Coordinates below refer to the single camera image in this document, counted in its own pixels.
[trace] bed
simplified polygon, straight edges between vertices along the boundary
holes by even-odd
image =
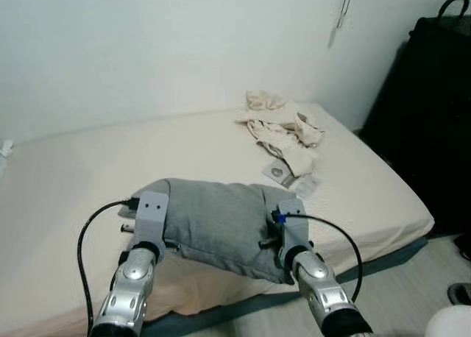
[[[365,261],[391,260],[404,247],[417,248],[414,243],[423,243],[433,226],[427,208],[354,134],[319,105],[310,108],[326,132],[314,172],[318,187],[305,200],[307,213],[343,227]],[[159,118],[17,146],[0,182],[0,336],[83,336],[86,313],[75,256],[77,236],[103,204],[164,177],[278,186],[261,173],[273,157],[255,145],[247,129],[233,121],[235,116],[231,110]],[[131,239],[120,233],[127,220],[116,212],[100,216],[84,243],[95,311],[108,291],[119,253]],[[340,235],[314,223],[309,232],[337,274],[355,266],[355,256]],[[399,262],[393,261],[386,266]],[[208,309],[214,314],[217,306],[250,304],[260,296],[281,302],[285,298],[279,297],[294,296],[296,290],[168,253],[156,268],[146,315],[160,319],[147,330],[171,324],[172,316],[202,311],[201,316],[208,316]]]

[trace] floor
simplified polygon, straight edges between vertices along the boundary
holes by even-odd
[[[452,237],[435,238],[407,263],[364,278],[357,306],[379,336],[423,336],[432,315],[449,306],[447,287],[471,281],[471,263]],[[352,293],[355,282],[344,285]],[[304,299],[251,313],[187,337],[321,336]]]

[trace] gray cushion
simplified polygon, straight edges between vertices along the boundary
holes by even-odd
[[[267,239],[267,220],[278,202],[294,194],[264,185],[163,179],[143,191],[169,195],[164,240],[180,246],[182,257],[274,283],[294,284],[277,258],[278,248],[260,249]],[[119,215],[135,218],[123,207]]]

